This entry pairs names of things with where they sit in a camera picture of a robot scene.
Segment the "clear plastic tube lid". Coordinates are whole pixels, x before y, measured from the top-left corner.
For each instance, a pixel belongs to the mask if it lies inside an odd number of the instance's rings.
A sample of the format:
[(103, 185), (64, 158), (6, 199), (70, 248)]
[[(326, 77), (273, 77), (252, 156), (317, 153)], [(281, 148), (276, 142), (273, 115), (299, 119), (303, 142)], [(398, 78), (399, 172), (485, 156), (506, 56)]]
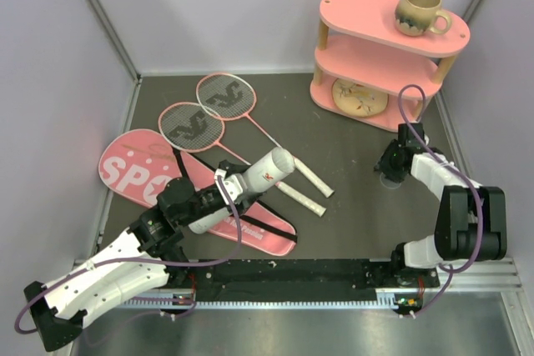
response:
[(386, 178), (385, 176), (381, 176), (380, 177), (380, 183), (385, 188), (388, 188), (388, 189), (391, 189), (391, 190), (398, 189), (401, 186), (401, 183), (396, 183), (394, 181), (391, 181), (388, 178)]

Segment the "white shuttlecock tube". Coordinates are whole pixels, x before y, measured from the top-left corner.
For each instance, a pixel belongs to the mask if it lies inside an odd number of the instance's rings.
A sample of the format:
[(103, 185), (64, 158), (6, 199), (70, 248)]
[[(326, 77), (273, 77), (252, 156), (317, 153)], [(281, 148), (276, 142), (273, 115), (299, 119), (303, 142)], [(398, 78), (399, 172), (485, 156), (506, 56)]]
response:
[(204, 216), (189, 225), (193, 233), (201, 234), (210, 230), (225, 218), (246, 212), (250, 206), (279, 181), (295, 170), (295, 160), (284, 148), (275, 147), (252, 165), (232, 164), (223, 161), (214, 173), (213, 212), (205, 212)]

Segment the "pink badminton racket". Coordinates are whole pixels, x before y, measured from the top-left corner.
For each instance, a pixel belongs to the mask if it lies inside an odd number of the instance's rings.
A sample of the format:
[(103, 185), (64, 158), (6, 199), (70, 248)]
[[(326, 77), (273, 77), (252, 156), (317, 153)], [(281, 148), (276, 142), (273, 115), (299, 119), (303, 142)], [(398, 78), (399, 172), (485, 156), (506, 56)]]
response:
[(275, 146), (281, 145), (251, 116), (257, 103), (256, 91), (243, 78), (231, 73), (212, 73), (201, 78), (196, 98), (202, 108), (221, 121), (249, 119)]
[(164, 139), (178, 150), (201, 153), (219, 147), (237, 158), (249, 167), (244, 175), (252, 191), (264, 193), (275, 187), (314, 214), (320, 217), (325, 214), (325, 207), (284, 182), (295, 170), (295, 160), (289, 151), (273, 147), (257, 162), (250, 163), (221, 143), (225, 132), (224, 122), (208, 114), (198, 103), (178, 102), (168, 106), (159, 115), (158, 126)]

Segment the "pink racket bag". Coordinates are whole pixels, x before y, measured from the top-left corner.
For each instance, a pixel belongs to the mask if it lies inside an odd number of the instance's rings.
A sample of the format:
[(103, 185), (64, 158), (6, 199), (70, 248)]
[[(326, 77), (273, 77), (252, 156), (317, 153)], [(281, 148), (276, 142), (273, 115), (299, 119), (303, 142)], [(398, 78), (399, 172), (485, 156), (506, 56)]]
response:
[[(181, 168), (174, 149), (151, 129), (128, 131), (114, 139), (100, 158), (99, 176), (118, 195), (146, 208), (173, 178), (187, 174), (194, 187), (214, 183), (214, 170), (197, 157), (182, 152)], [(242, 243), (272, 256), (285, 256), (297, 244), (296, 228), (260, 201), (240, 218)]]

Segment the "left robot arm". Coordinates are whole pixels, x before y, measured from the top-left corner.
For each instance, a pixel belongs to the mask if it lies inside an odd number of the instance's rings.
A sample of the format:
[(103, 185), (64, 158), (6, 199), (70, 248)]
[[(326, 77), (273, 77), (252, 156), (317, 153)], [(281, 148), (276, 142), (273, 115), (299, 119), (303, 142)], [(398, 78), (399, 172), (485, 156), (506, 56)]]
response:
[(56, 351), (95, 319), (152, 288), (180, 286), (193, 267), (179, 246), (182, 229), (202, 231), (228, 216), (240, 218), (275, 179), (264, 180), (264, 161), (250, 166), (222, 162), (212, 183), (195, 189), (187, 176), (170, 179), (145, 210), (99, 253), (63, 277), (24, 289), (25, 308), (43, 347)]

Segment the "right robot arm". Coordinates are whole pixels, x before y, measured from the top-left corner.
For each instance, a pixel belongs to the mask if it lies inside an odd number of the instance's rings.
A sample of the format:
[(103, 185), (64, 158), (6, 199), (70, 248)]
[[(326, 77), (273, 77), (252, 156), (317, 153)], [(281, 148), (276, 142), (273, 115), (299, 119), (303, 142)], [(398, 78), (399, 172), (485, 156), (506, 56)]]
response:
[(434, 233), (400, 243), (392, 252), (389, 273), (395, 283), (409, 285), (419, 277), (421, 269), (437, 268), (447, 262), (505, 257), (504, 191), (467, 178), (438, 148), (428, 147), (420, 123), (398, 126), (398, 137), (388, 144), (374, 170), (394, 184), (412, 177), (440, 201)]

